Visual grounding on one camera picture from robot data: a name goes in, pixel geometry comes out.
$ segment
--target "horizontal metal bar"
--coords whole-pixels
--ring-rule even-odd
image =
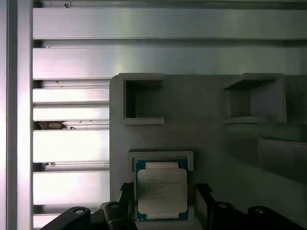
[[[109,171],[109,163],[98,163],[98,162],[86,162],[86,163],[55,163],[48,164],[45,166],[45,172],[76,172],[76,171]]]
[[[37,105],[34,121],[108,120],[109,105]]]
[[[33,103],[47,104],[108,104],[109,89],[35,89]]]
[[[47,225],[49,222],[58,217],[59,214],[56,215],[34,215],[33,216],[33,228],[34,230],[40,230],[42,227]]]
[[[307,38],[298,10],[36,8],[33,17],[34,39]]]
[[[109,129],[109,120],[64,121],[63,129]]]
[[[36,7],[169,7],[169,8],[204,8],[204,9],[305,9],[306,4],[297,0],[173,0],[173,1],[150,1],[150,0],[120,0],[120,1],[96,1],[96,0],[73,0],[66,1],[34,1],[39,2]]]
[[[33,162],[109,161],[109,130],[33,132]]]
[[[40,87],[43,89],[96,89],[108,88],[109,84],[109,79],[43,80]]]
[[[36,172],[34,205],[95,206],[110,201],[109,172]]]
[[[34,79],[111,78],[125,72],[301,75],[307,48],[272,46],[133,47],[33,50]]]

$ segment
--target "reflective metal surface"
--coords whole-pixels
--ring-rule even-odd
[[[43,89],[96,89],[108,88],[109,83],[109,79],[43,80],[40,86]]]
[[[35,89],[34,104],[108,104],[109,89]]]
[[[112,78],[125,72],[307,74],[306,60],[304,47],[267,45],[59,48],[35,49],[33,71],[35,79]]]
[[[58,215],[34,215],[33,216],[33,227],[34,230],[39,230],[54,220]]]
[[[17,230],[33,228],[32,25],[33,1],[18,0]]]
[[[108,161],[109,130],[39,130],[33,162]]]
[[[108,105],[35,106],[34,121],[107,120]]]
[[[1,95],[1,100],[6,101],[6,127],[3,128],[6,133],[1,139],[6,141],[2,145],[3,148],[6,147],[6,151],[2,151],[1,157],[5,157],[3,162],[6,162],[7,170],[6,172],[1,172],[1,176],[6,175],[6,184],[1,189],[6,188],[6,192],[0,191],[2,196],[6,194],[6,226],[2,229],[17,229],[18,222],[18,184],[17,184],[17,57],[18,57],[18,47],[17,47],[17,36],[18,36],[18,18],[17,18],[17,0],[7,0],[7,7],[1,6],[1,11],[6,9],[7,20],[1,20],[1,23],[7,24],[7,29],[1,30],[1,36],[7,36],[7,42],[0,41],[1,44],[6,45],[6,51],[2,50],[2,55],[6,55],[6,62],[1,61],[0,65],[6,65],[6,73],[1,73],[3,77],[6,77],[0,82],[1,86],[6,87],[5,89],[0,89],[1,93],[6,95]]]
[[[37,172],[33,192],[34,205],[98,208],[110,200],[109,172]]]
[[[132,37],[298,39],[307,37],[306,26],[305,11],[36,8],[33,33],[35,39]]]

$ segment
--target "vertical metal post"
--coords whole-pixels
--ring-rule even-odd
[[[6,31],[7,1],[0,0],[0,229],[6,229]]]
[[[33,229],[33,0],[18,0],[17,230]]]
[[[0,229],[17,229],[17,0],[0,0]]]
[[[17,0],[7,0],[6,228],[17,229]]]

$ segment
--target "metal slat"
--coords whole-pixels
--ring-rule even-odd
[[[34,104],[107,104],[109,89],[35,89]]]
[[[33,216],[33,227],[34,230],[39,230],[48,224],[50,221],[54,220],[59,215],[34,215]]]
[[[109,105],[38,105],[34,121],[108,120]]]
[[[35,8],[33,17],[34,39],[307,38],[297,10]]]
[[[33,162],[109,161],[109,130],[39,130]]]
[[[34,205],[99,207],[110,201],[109,172],[37,172]]]
[[[43,80],[40,87],[43,89],[108,89],[109,84],[109,79]]]
[[[307,74],[307,48],[272,46],[34,49],[34,79],[111,78],[125,72],[164,74]]]

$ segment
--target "square slot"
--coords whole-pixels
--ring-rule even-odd
[[[283,74],[243,74],[223,85],[225,124],[286,122]]]
[[[122,84],[121,122],[124,125],[162,125],[163,117],[139,116],[140,108],[137,104],[137,95],[146,91],[158,90],[162,87],[163,75],[161,74],[120,74]]]

